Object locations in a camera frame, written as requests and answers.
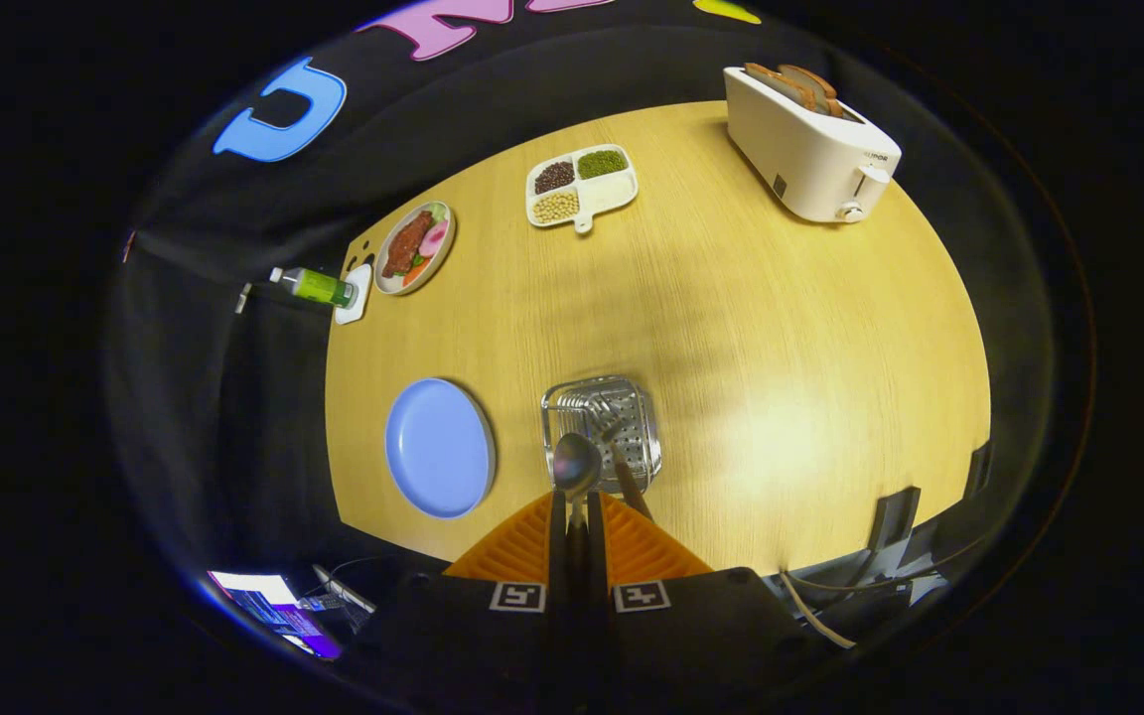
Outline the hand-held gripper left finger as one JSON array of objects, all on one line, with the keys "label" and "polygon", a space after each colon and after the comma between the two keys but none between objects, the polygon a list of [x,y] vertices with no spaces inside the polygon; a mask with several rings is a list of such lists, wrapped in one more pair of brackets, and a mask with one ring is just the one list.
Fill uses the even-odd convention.
[{"label": "hand-held gripper left finger", "polygon": [[439,573],[408,575],[384,611],[384,661],[402,697],[436,714],[539,714],[566,614],[566,505],[546,493]]}]

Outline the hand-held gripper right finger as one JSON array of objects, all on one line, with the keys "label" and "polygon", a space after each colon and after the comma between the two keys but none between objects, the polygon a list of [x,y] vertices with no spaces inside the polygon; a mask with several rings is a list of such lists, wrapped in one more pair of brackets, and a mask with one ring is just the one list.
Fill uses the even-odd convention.
[{"label": "hand-held gripper right finger", "polygon": [[589,714],[758,714],[813,667],[813,636],[754,570],[714,570],[613,496],[577,530],[578,696]]}]

